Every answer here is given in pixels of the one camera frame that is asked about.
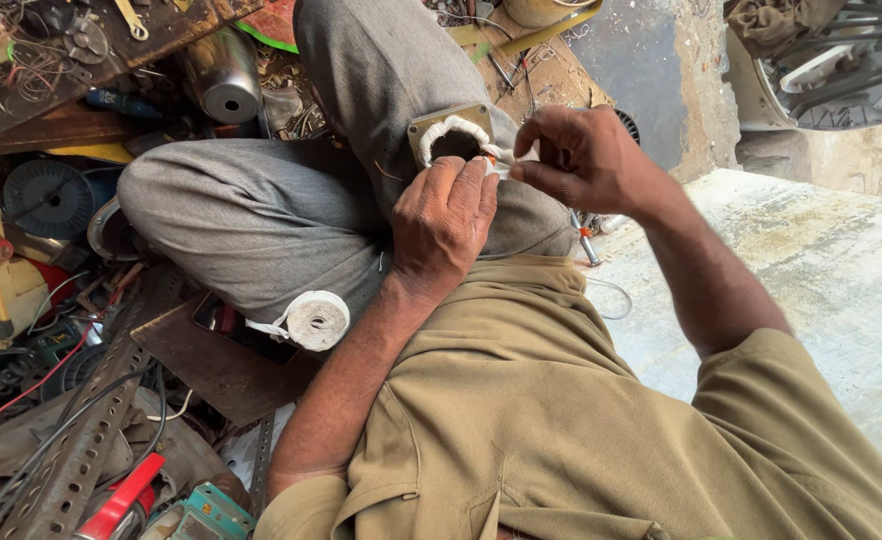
concrete floor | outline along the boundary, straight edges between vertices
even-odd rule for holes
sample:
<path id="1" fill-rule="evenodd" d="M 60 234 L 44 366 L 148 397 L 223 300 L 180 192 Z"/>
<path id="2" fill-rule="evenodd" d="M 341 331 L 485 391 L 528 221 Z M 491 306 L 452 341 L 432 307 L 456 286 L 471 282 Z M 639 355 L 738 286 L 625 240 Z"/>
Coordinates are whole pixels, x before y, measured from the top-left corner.
<path id="1" fill-rule="evenodd" d="M 726 169 L 689 183 L 687 192 L 771 292 L 882 453 L 882 197 Z M 699 359 L 643 231 L 629 222 L 593 244 L 605 262 L 584 266 L 586 274 L 623 287 L 634 301 L 628 317 L 609 322 L 616 349 L 645 385 L 689 401 Z M 587 296 L 600 313 L 627 307 L 606 287 L 589 283 Z"/>
<path id="2" fill-rule="evenodd" d="M 581 34 L 577 26 L 567 33 Z M 567 43 L 641 147 L 681 182 L 735 166 L 738 118 L 727 71 L 722 2 L 605 0 L 587 33 Z"/>

gray pants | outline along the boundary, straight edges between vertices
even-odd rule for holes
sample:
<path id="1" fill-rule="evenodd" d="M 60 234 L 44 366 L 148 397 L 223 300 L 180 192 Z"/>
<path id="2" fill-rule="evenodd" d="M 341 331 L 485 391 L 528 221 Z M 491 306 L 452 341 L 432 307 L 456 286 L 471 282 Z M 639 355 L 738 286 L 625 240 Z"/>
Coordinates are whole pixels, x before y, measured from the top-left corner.
<path id="1" fill-rule="evenodd" d="M 274 322 L 307 290 L 337 294 L 357 320 L 391 265 L 387 217 L 417 174 L 411 118 L 480 101 L 502 148 L 517 126 L 418 0 L 300 0 L 294 27 L 307 75 L 350 149 L 172 143 L 128 166 L 118 196 L 152 245 L 255 322 Z M 567 256 L 576 239 L 560 202 L 507 180 L 481 258 Z"/>

wooden board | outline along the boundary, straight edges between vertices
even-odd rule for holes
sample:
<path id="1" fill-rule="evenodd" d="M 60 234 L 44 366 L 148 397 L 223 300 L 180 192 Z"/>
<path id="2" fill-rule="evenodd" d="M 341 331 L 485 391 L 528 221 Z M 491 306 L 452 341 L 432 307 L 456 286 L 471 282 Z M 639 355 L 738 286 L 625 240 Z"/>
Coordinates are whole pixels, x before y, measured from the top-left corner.
<path id="1" fill-rule="evenodd" d="M 490 19 L 504 27 L 513 37 L 519 38 L 534 32 L 528 30 L 507 15 L 503 6 L 495 9 Z M 504 110 L 516 122 L 523 123 L 536 107 L 545 105 L 564 105 L 567 107 L 594 107 L 596 105 L 614 105 L 604 90 L 598 86 L 575 53 L 568 47 L 564 39 L 555 35 L 543 45 L 529 50 L 526 55 L 530 85 L 525 79 L 525 69 L 518 66 L 521 55 L 506 57 L 498 49 L 499 45 L 508 42 L 507 36 L 500 30 L 486 25 L 481 31 L 491 43 L 491 55 L 494 56 L 502 69 L 512 76 L 515 85 L 513 91 L 498 74 L 490 56 L 485 54 L 485 44 L 465 47 L 468 56 L 477 55 L 475 66 L 484 79 L 488 96 L 496 106 Z M 534 94 L 534 105 L 531 94 Z"/>
<path id="2" fill-rule="evenodd" d="M 83 104 L 70 102 L 18 128 L 4 131 L 0 135 L 0 155 L 123 142 L 162 126 L 157 120 L 134 118 L 110 110 L 90 110 Z"/>
<path id="3" fill-rule="evenodd" d="M 101 26 L 111 43 L 112 54 L 98 64 L 78 64 L 90 73 L 89 83 L 63 76 L 55 91 L 36 103 L 25 100 L 13 88 L 8 90 L 0 86 L 0 101 L 9 111 L 0 109 L 0 134 L 85 95 L 90 88 L 104 87 L 126 73 L 170 55 L 265 5 L 265 0 L 193 0 L 184 12 L 173 2 L 151 2 L 151 6 L 135 6 L 141 23 L 148 31 L 148 38 L 144 41 L 138 41 L 131 35 L 124 17 L 112 0 L 99 2 L 92 10 L 97 16 L 98 26 Z"/>

red tool handle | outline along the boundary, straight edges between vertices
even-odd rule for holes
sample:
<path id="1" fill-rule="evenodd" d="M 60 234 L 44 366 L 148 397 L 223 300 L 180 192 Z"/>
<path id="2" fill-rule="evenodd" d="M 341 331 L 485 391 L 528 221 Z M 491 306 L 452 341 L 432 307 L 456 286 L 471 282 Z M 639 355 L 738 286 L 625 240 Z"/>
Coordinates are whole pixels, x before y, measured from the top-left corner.
<path id="1" fill-rule="evenodd" d="M 148 455 L 134 471 L 124 478 L 121 485 L 114 490 L 111 498 L 108 498 L 97 510 L 97 513 L 85 521 L 75 534 L 90 540 L 108 540 L 111 533 L 118 527 L 118 523 L 122 521 L 124 514 L 128 512 L 142 491 L 151 484 L 164 464 L 165 458 L 159 453 L 152 452 Z M 151 508 L 145 508 L 144 511 L 150 512 Z"/>

white cotton tape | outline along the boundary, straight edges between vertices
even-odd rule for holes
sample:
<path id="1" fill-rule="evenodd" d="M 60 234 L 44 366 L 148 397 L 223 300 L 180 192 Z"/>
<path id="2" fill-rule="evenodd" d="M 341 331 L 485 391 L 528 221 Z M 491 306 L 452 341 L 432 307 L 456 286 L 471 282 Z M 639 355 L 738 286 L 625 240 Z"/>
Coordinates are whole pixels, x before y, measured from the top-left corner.
<path id="1" fill-rule="evenodd" d="M 285 320 L 287 329 L 281 327 Z M 344 338 L 351 326 L 351 313 L 337 294 L 309 290 L 292 300 L 274 323 L 266 325 L 248 319 L 245 324 L 270 334 L 275 341 L 290 339 L 304 350 L 317 353 L 331 349 Z"/>
<path id="2" fill-rule="evenodd" d="M 497 173 L 498 178 L 507 179 L 507 172 L 511 169 L 511 165 L 515 162 L 536 162 L 538 161 L 538 153 L 532 148 L 528 153 L 521 157 L 515 158 L 514 153 L 510 150 L 504 150 L 501 147 L 491 143 L 491 137 L 478 124 L 465 120 L 460 116 L 448 116 L 444 122 L 438 122 L 427 128 L 421 141 L 418 143 L 418 156 L 421 166 L 425 169 L 432 166 L 432 147 L 435 141 L 443 137 L 449 131 L 463 132 L 469 134 L 477 140 L 477 145 L 481 150 L 495 157 L 495 163 L 488 161 L 488 170 L 486 174 Z"/>

